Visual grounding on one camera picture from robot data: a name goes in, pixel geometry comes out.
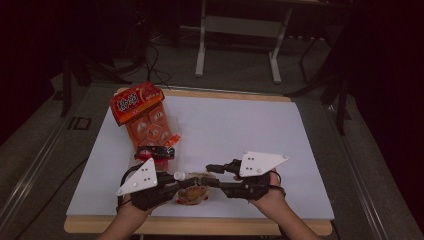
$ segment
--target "wire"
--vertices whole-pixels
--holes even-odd
[[[153,48],[153,50],[155,50],[155,52],[156,52],[156,58],[153,61],[152,66],[151,67],[147,67],[147,81],[150,81],[152,70],[155,68],[156,62],[158,61],[158,58],[159,58],[159,51],[158,51],[158,49],[156,47],[154,47],[151,44],[149,44],[148,46],[151,47],[151,48]]]
[[[286,190],[283,187],[275,186],[275,185],[269,185],[270,189],[276,189],[283,193],[284,197],[286,196]]]
[[[138,68],[134,69],[134,71],[132,71],[131,73],[128,73],[127,75],[122,76],[122,78],[126,78],[126,77],[129,77],[129,76],[132,76],[132,75],[134,75],[134,74],[138,73],[138,72],[139,72],[141,69],[143,69],[143,68],[144,68],[144,67],[140,66],[140,67],[138,67]]]
[[[269,172],[272,172],[272,173],[277,174],[278,182],[281,184],[281,176],[280,176],[280,174],[277,171],[269,171]]]
[[[193,32],[191,32],[191,33],[187,33],[186,35],[180,36],[180,37],[179,37],[179,40],[188,39],[188,38],[190,38],[190,37],[192,37],[192,36],[195,36],[195,35],[197,35],[197,34],[199,34],[199,33],[200,33],[200,29],[196,29],[196,30],[194,30],[194,31],[193,31]],[[157,36],[152,37],[152,38],[149,40],[149,42],[151,42],[151,43],[156,43],[156,44],[170,44],[170,43],[171,43],[171,41],[161,40],[161,39],[163,39],[165,36],[166,36],[165,34],[158,34]]]
[[[150,63],[150,61],[146,59],[146,65],[149,65],[149,64],[151,64],[151,63]],[[153,68],[153,69],[152,69],[152,71],[155,73],[156,77],[159,79],[159,83],[162,83],[162,84],[163,84],[163,85],[165,85],[168,89],[170,89],[170,87],[168,86],[167,82],[171,80],[171,78],[172,78],[172,77],[171,77],[171,75],[170,75],[169,73],[166,73],[166,72],[163,72],[163,71],[157,70],[156,68]],[[166,79],[166,80],[163,80],[163,79],[159,76],[159,73],[166,75],[166,76],[167,76],[167,79]]]
[[[124,206],[125,204],[127,204],[127,203],[129,203],[131,201],[132,201],[132,199],[130,198],[130,199],[128,199],[127,201],[125,201],[123,203],[119,203],[118,206],[116,206],[116,212],[119,211],[119,208],[121,208],[122,206]]]
[[[66,181],[75,173],[78,168],[80,168],[85,162],[87,162],[88,158],[85,158],[82,162],[80,162],[72,171],[63,179],[63,181],[60,183],[59,187],[54,191],[52,196],[47,200],[47,202],[44,204],[44,206],[37,212],[37,214],[34,216],[34,218],[22,229],[22,231],[15,237],[15,240],[18,240],[22,237],[22,235],[28,230],[29,227],[37,220],[37,218],[43,213],[44,210],[46,210],[47,206],[50,204],[50,202],[53,200],[53,198],[56,196],[56,194],[59,192],[59,190],[62,188],[62,186],[65,184]]]

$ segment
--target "chair leg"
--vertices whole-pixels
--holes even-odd
[[[312,46],[315,44],[315,42],[318,40],[318,38],[314,38],[314,40],[312,40],[311,43],[309,43],[308,48],[306,48],[305,52],[302,54],[302,56],[300,57],[299,60],[299,67],[300,67],[300,71],[302,73],[302,77],[303,77],[303,81],[305,83],[309,83],[308,78],[306,77],[306,73],[305,73],[305,68],[303,67],[303,59],[305,58],[306,54],[309,52],[309,50],[311,50]]]
[[[342,76],[334,75],[331,81],[328,82],[327,87],[324,92],[321,94],[321,102],[323,104],[332,104],[337,98],[337,95],[340,94],[342,89],[343,79]]]
[[[340,90],[339,95],[339,104],[337,107],[337,115],[336,115],[336,126],[339,130],[340,134],[342,136],[345,135],[344,128],[343,128],[343,122],[345,118],[345,111],[346,111],[346,99],[347,99],[347,88],[348,88],[348,79],[343,78],[342,88]]]
[[[327,84],[331,84],[332,82],[336,81],[338,76],[320,76],[319,73],[314,75],[313,79],[311,80],[311,83],[306,85],[305,87],[298,89],[294,92],[289,93],[283,93],[283,96],[285,97],[299,97],[307,92],[310,92],[316,88],[322,87]]]

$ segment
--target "gray floor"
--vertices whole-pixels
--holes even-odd
[[[266,42],[251,42],[259,46],[255,51],[228,51],[223,49],[237,46],[228,43],[222,45],[222,39],[219,39],[221,36],[209,36],[213,40],[209,42],[206,51],[204,76],[195,77],[198,38],[196,34],[190,34],[184,35],[186,37],[179,46],[168,44],[166,38],[158,38],[152,43],[159,52],[155,66],[158,71],[157,75],[152,73],[152,82],[165,86],[165,81],[171,88],[190,87],[272,95],[281,95],[304,86],[297,63],[307,42],[301,39],[289,38],[284,41],[278,57],[283,83],[276,85],[272,82],[266,52],[258,51],[263,48],[262,44],[266,46]],[[310,52],[305,60],[309,76],[319,68],[327,53],[328,47],[324,42],[319,42]],[[154,58],[155,51],[149,48],[149,60],[153,62]],[[117,60],[118,65],[126,63]],[[142,68],[123,77],[137,83],[144,81],[146,76],[147,71]],[[60,80],[60,75],[52,79],[58,89],[61,88]],[[0,199],[2,206],[8,204],[8,197],[29,166],[42,162],[38,165],[42,169],[41,174],[33,176],[36,181],[23,191],[26,200],[15,204],[17,211],[8,212],[10,215],[5,218],[7,209],[3,209],[0,219],[10,222],[2,223],[1,239],[14,239],[37,216],[52,195],[54,197],[47,207],[21,239],[95,239],[95,234],[68,234],[63,230],[66,210],[83,167],[70,175],[63,186],[61,183],[89,156],[110,96],[120,86],[100,76],[94,79],[91,87],[77,86],[74,81],[73,108],[66,117],[59,117],[61,102],[49,100],[0,148],[0,193],[4,196]],[[335,213],[333,223],[336,228],[325,239],[423,239],[354,99],[348,99],[350,120],[345,121],[346,136],[340,137],[334,128],[331,106],[323,106],[319,101],[321,92],[322,89],[317,89],[293,101],[301,111]],[[73,117],[92,119],[89,129],[83,131],[70,128]],[[193,239],[183,236],[145,238]]]

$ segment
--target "snack bag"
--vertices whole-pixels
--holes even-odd
[[[162,101],[162,90],[144,82],[117,93],[110,107],[119,126],[125,125],[128,136],[137,150],[140,146],[164,146],[174,138]],[[167,162],[160,160],[163,168]]]
[[[208,172],[202,172],[202,173],[190,173],[190,177],[209,177],[209,178],[215,178],[214,175]],[[177,193],[177,199],[175,200],[176,203],[179,203],[181,205],[197,205],[203,200],[207,200],[209,198],[209,187],[208,186],[201,186],[199,184],[195,184],[194,186],[180,189]]]

